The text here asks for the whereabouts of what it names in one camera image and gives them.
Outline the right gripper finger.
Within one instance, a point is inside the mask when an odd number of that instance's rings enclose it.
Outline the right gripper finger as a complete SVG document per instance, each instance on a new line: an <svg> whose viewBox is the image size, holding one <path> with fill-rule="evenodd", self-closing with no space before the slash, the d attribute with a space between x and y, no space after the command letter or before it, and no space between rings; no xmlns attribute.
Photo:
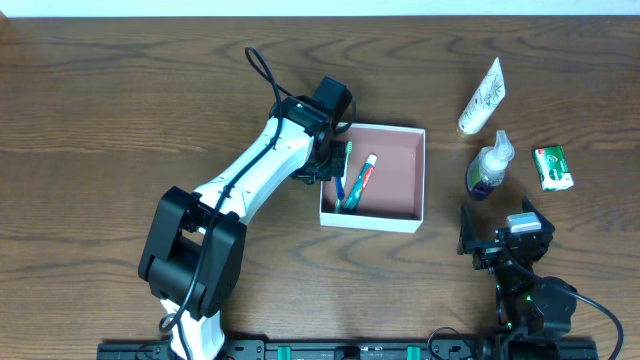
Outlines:
<svg viewBox="0 0 640 360"><path fill-rule="evenodd" d="M458 240L458 254L471 254L478 248L478 238L472 217L466 206L461 207L461 229Z"/></svg>
<svg viewBox="0 0 640 360"><path fill-rule="evenodd" d="M541 224L541 230L543 232L553 233L555 231L555 226L540 211L536 209L536 207L527 196L524 196L522 198L522 209L524 213L532 212L536 215Z"/></svg>

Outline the green white toothbrush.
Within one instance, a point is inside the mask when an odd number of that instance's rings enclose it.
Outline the green white toothbrush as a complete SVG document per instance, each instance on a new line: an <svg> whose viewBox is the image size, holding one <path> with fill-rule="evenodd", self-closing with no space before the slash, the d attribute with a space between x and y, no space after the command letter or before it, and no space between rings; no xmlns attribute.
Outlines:
<svg viewBox="0 0 640 360"><path fill-rule="evenodd" d="M347 180L347 177L348 177L349 158L350 158L350 155L352 153L352 150L353 150L353 143L351 141L348 141L346 143L346 147L345 147L344 170L343 170L343 175L341 176L343 178L344 193L345 193L346 180ZM334 206L334 212L336 214L340 213L343 200L340 201L340 200L338 200L336 198L336 202L335 202L335 206Z"/></svg>

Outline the blue disposable razor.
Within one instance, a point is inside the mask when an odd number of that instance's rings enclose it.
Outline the blue disposable razor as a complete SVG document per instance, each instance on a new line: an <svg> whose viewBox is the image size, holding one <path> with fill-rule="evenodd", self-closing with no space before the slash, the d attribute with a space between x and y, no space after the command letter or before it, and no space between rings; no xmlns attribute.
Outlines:
<svg viewBox="0 0 640 360"><path fill-rule="evenodd" d="M335 187L336 187L337 199L342 201L344 199L344 197L345 197L343 178L342 177L336 177L335 178Z"/></svg>

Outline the Colgate toothpaste tube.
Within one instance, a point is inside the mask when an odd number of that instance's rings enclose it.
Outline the Colgate toothpaste tube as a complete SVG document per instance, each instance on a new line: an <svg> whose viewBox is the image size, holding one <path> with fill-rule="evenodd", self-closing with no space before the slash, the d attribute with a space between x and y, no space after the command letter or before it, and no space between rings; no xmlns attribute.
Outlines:
<svg viewBox="0 0 640 360"><path fill-rule="evenodd" d="M349 196L347 197L347 199L345 200L342 206L343 213L353 214L356 211L359 205L359 202L362 198L362 194L366 189L366 186L368 184L368 181L371 175L374 172L377 159L378 157L374 153L371 153L368 156L358 178L356 179L356 182L353 186L351 193L349 194Z"/></svg>

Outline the white cardboard box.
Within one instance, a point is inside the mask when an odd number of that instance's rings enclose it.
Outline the white cardboard box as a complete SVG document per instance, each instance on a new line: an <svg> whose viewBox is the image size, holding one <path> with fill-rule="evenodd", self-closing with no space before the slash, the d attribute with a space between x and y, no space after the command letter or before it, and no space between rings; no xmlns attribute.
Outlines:
<svg viewBox="0 0 640 360"><path fill-rule="evenodd" d="M367 158L377 162L353 214L334 211L333 180L320 188L322 226L414 233L424 219L426 132L420 128L354 124L341 138L353 144L345 193L349 194Z"/></svg>

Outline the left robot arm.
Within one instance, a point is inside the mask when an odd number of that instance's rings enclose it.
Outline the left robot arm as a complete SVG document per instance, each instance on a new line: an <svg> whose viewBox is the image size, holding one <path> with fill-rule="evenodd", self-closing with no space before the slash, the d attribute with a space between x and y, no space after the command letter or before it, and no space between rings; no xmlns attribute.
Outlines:
<svg viewBox="0 0 640 360"><path fill-rule="evenodd" d="M342 174L337 135L350 95L288 97L274 104L256 141L220 175L159 200L138 267L166 310L162 331L181 359L213 359L225 334L220 311L241 272L247 226L288 177L306 184Z"/></svg>

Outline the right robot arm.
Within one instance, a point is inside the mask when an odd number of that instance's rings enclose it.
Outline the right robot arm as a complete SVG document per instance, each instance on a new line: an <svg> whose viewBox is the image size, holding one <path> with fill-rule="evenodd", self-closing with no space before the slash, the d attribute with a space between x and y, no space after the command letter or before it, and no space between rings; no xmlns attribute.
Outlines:
<svg viewBox="0 0 640 360"><path fill-rule="evenodd" d="M492 241L481 241L467 207L461 208L457 253L470 255L476 270L496 280L496 316L501 329L492 341L495 359L560 357L560 338L571 330L575 288L557 277L540 277L533 264L548 251L555 232L528 198Z"/></svg>

